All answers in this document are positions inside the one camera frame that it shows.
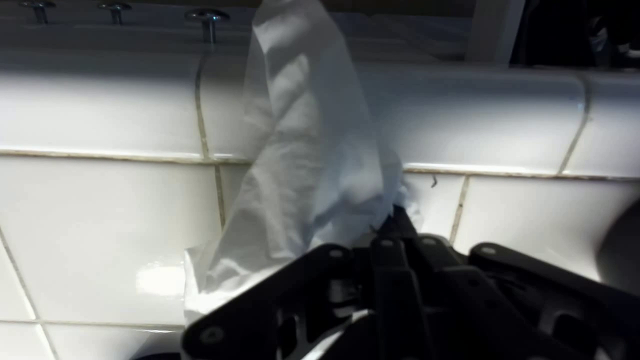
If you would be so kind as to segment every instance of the white tile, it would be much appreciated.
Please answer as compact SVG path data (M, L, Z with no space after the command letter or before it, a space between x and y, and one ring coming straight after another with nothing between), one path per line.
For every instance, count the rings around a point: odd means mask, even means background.
M221 166L223 173L223 201L224 201L224 219L232 215L232 207L241 192L243 180L251 166Z
M201 157L201 52L73 45L3 52L0 151Z
M593 115L568 174L640 176L640 78L590 74Z
M497 242L598 279L598 246L638 197L632 184L472 178L454 244Z
M3 159L0 198L45 321L183 322L183 252L221 232L213 168Z
M0 325L0 359L54 360L45 333L36 325Z
M575 76L369 64L361 81L402 162L555 174L581 127Z
M407 174L408 194L415 207L408 215L420 234L448 239L458 211L462 176Z
M0 244L0 287L3 287L0 321L35 321L33 307L19 280L17 269L10 262L10 257L7 255L3 244Z
M59 360L130 360L174 353L181 333L98 326L47 326Z

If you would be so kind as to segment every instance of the white tissue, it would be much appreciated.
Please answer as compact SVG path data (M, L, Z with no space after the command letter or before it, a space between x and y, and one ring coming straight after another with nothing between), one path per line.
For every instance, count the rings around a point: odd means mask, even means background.
M260 151L221 246L188 251L191 317L315 246L370 240L400 201L400 162L380 146L344 39L318 0L258 9L243 122Z

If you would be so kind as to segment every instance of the white tiled wall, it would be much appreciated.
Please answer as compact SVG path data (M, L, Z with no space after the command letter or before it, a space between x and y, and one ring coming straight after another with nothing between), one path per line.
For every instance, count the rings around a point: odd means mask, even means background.
M638 184L472 178L454 246L497 242L598 280L597 248Z
M75 26L52 26L68 48L51 60L35 56L42 28L28 45L13 39L21 26L0 36L0 359L177 346L183 251L219 240L255 154L241 122L249 21L221 33L203 68L191 25L118 36L80 25L98 39L83 52L67 43ZM420 232L598 279L597 246L640 191L636 76L434 68L400 33L376 40L380 23L340 23Z

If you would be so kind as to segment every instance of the tissue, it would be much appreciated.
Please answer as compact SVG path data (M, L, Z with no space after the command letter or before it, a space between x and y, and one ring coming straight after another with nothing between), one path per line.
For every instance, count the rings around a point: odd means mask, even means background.
M346 43L318 0L263 2L244 97L256 161L221 244L188 251L192 317L321 244L370 240L402 202L400 162L378 142Z

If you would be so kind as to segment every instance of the metal fixture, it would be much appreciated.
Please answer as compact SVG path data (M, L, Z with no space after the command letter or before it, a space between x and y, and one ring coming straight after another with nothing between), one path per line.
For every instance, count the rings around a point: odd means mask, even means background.
M47 10L48 9L56 9L56 2L51 2L51 0L24 0L24 2L21 2L21 6L35 10L38 25L48 25Z
M108 10L113 15L113 25L123 26L123 13L132 10L126 2L100 2L98 9Z
M187 18L203 25L203 40L208 45L219 43L216 25L223 21L231 21L227 13L221 13L216 9L197 9L188 13Z

